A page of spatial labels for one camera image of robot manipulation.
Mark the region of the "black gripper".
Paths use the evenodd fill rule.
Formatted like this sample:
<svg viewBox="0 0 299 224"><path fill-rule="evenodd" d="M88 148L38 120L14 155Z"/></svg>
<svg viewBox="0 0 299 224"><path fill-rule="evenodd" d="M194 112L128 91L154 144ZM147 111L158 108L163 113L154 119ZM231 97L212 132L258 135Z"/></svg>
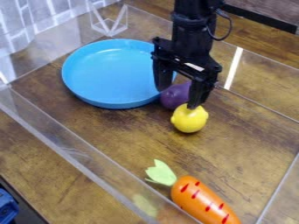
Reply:
<svg viewBox="0 0 299 224"><path fill-rule="evenodd" d="M154 38L154 83L159 92L174 82L174 72L191 79L187 108L196 109L208 99L222 65L211 57L214 38Z"/></svg>

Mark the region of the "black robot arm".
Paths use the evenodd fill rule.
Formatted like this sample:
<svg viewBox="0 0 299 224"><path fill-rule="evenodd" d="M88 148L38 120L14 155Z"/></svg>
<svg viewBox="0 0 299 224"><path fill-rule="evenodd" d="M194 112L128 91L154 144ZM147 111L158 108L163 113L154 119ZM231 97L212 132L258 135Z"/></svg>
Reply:
<svg viewBox="0 0 299 224"><path fill-rule="evenodd" d="M198 108L210 96L222 66L211 57L218 16L224 0L175 0L172 39L154 38L154 82L159 91L174 82L174 73L191 79L187 108Z"/></svg>

